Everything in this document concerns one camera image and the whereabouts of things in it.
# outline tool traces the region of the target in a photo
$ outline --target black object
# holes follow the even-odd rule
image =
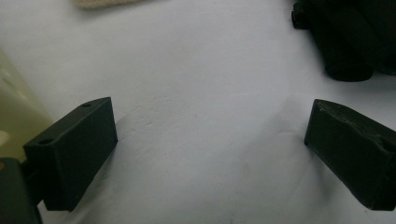
[[[29,197],[20,163],[0,159],[0,223],[39,224],[41,217]]]
[[[305,14],[331,77],[363,81],[373,68],[396,75],[396,1],[298,0],[297,5],[293,14]]]
[[[43,199],[49,210],[75,209],[117,142],[107,97],[77,107],[27,143],[22,165],[0,159],[0,223],[40,223],[35,206]]]
[[[367,208],[396,206],[396,132],[344,106],[315,100],[305,136]]]

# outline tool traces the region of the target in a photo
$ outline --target black rectangular block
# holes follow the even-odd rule
[[[117,144],[111,99],[77,107],[24,146],[49,210],[72,211]]]
[[[367,208],[396,205],[396,132],[362,114],[315,100],[308,145]]]

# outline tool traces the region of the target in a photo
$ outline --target white table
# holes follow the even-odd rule
[[[395,77],[323,72],[290,0],[153,0],[84,11],[3,0],[0,48],[56,120],[111,96],[119,144],[45,223],[393,223],[303,143],[315,98],[396,129]]]

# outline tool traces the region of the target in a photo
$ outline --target beige object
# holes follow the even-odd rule
[[[44,107],[0,50],[0,158],[24,161],[23,145],[51,123]]]
[[[137,1],[139,0],[76,0],[76,3],[80,7],[84,7],[84,8],[98,8],[98,7],[110,7],[115,5],[122,5]]]

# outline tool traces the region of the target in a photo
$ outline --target black 3d-printed part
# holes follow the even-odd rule
[[[111,99],[77,107],[24,146],[48,210],[72,211],[117,144]]]
[[[0,223],[41,223],[26,188],[20,163],[15,159],[0,159],[0,196]]]
[[[396,132],[362,114],[315,100],[308,145],[367,208],[396,205]]]

